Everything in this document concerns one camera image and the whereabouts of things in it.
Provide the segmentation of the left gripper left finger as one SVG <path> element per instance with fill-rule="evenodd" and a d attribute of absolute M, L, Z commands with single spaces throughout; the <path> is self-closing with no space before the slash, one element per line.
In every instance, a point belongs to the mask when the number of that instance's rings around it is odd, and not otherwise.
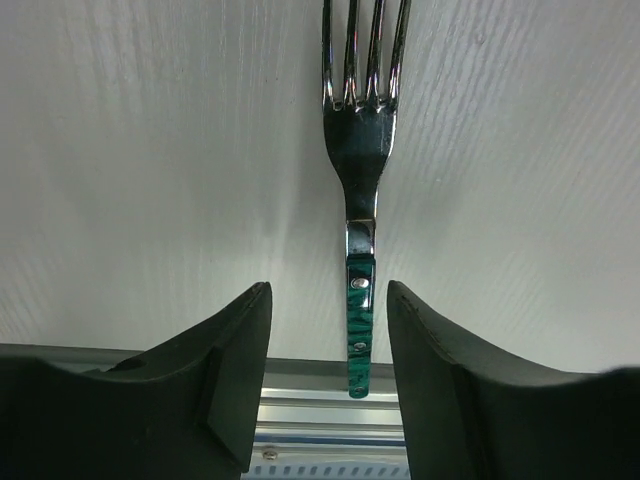
<path fill-rule="evenodd" d="M 5 479 L 237 479 L 249 470 L 272 318 L 251 286 L 212 317 L 101 371 L 1 359 Z"/>

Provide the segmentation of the fork with green handle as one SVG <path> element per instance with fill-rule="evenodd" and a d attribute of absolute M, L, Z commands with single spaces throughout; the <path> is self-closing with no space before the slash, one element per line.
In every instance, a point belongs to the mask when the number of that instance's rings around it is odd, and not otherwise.
<path fill-rule="evenodd" d="M 325 147 L 345 202 L 348 394 L 368 396 L 371 382 L 379 183 L 391 156 L 411 1 L 399 4 L 388 86 L 381 86 L 385 4 L 374 6 L 365 89 L 357 88 L 359 4 L 349 4 L 343 88 L 333 85 L 332 4 L 322 9 L 322 112 Z"/>

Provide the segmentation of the aluminium front rail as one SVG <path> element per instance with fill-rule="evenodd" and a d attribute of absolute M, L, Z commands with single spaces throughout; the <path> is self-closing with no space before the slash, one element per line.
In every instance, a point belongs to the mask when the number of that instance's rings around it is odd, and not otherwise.
<path fill-rule="evenodd" d="M 5 345 L 1 359 L 5 355 L 33 355 L 85 372 L 105 371 L 139 354 Z M 395 396 L 384 391 L 350 399 L 334 389 L 333 372 L 333 365 L 321 362 L 266 359 L 249 470 L 261 463 L 402 462 Z"/>

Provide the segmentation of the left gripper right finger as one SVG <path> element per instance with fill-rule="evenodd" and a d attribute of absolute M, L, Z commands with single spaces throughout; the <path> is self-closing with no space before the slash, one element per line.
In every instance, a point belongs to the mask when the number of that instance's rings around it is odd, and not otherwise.
<path fill-rule="evenodd" d="M 635 479 L 639 370 L 545 367 L 447 319 L 406 285 L 388 330 L 414 479 Z"/>

